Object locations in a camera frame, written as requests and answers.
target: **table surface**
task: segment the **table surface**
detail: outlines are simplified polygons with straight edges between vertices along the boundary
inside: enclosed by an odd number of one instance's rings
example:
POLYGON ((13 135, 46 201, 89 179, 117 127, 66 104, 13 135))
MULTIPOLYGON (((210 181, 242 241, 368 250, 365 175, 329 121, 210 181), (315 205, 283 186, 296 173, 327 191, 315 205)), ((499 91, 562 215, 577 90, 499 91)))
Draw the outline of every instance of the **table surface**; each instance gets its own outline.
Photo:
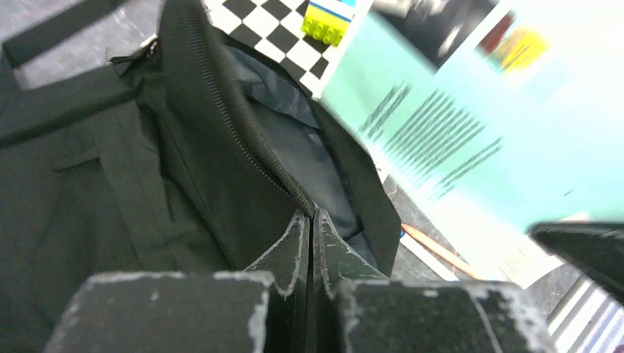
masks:
MULTIPOLYGON (((2 24, 0 40, 78 1, 0 1, 0 24, 2 24)), ((132 53, 141 42, 156 33, 162 3, 162 0, 130 0, 108 18, 26 64, 17 73, 18 80, 24 87, 40 87, 105 65, 111 57, 132 53)), ((397 187, 392 178, 384 182, 384 188, 403 222, 422 230, 442 245, 452 248, 435 226, 397 187)), ((439 279, 403 245, 399 247, 392 276, 406 282, 439 279)), ((564 265, 542 277, 527 291, 546 316, 570 289, 578 276, 579 273, 574 268, 564 265)))

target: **backpack strap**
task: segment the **backpack strap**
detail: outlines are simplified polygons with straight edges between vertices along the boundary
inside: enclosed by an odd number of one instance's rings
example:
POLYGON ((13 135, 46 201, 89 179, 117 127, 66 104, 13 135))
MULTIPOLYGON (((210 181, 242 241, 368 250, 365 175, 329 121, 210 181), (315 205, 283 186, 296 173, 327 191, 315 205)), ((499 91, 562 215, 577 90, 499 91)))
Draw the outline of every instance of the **backpack strap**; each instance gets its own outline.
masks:
POLYGON ((112 13, 124 2, 126 0, 84 0, 6 40, 2 45, 2 57, 12 69, 18 68, 112 13))
POLYGON ((22 90, 13 75, 14 69, 110 14, 124 2, 84 0, 2 44, 0 148, 81 121, 91 113, 132 98, 135 90, 120 82, 110 67, 31 91, 22 90))

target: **black stripe pattern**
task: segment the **black stripe pattern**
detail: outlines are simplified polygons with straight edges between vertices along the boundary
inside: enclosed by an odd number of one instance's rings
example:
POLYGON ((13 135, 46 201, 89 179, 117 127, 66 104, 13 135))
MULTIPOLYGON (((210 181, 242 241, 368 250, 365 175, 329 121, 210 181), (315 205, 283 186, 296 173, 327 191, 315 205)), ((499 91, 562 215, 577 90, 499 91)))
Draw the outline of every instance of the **black stripe pattern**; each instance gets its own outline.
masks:
MULTIPOLYGON (((377 142, 384 133, 384 124, 399 105, 408 99, 411 90, 412 86, 405 83, 394 86, 360 126, 360 136, 371 143, 377 142)), ((485 127, 449 94, 435 90, 387 140, 382 152, 395 163, 406 179, 421 187, 436 168, 479 135, 485 127)), ((503 138, 496 138, 457 165, 430 190, 429 201, 434 202, 446 195, 460 178, 502 148, 503 138)))

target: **red and yellow picture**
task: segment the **red and yellow picture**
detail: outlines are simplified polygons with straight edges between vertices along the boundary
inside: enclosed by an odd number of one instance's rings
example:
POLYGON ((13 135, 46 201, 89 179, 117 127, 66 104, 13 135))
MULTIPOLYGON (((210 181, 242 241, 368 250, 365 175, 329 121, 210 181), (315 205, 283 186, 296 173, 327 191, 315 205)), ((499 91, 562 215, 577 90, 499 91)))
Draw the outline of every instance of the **red and yellow picture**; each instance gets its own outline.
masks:
POLYGON ((503 73, 527 68, 548 50, 542 36, 527 26, 515 23, 508 13, 479 43, 488 60, 503 73))

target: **yellow lego brick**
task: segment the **yellow lego brick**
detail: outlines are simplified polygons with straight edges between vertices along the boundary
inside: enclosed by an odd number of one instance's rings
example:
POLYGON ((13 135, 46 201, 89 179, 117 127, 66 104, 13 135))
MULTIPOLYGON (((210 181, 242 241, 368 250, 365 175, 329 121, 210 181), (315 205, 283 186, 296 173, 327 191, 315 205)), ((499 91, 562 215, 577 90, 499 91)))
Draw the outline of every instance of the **yellow lego brick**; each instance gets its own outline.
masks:
POLYGON ((325 44, 338 46, 348 26, 349 22, 316 7, 308 6, 301 30, 306 35, 325 44))

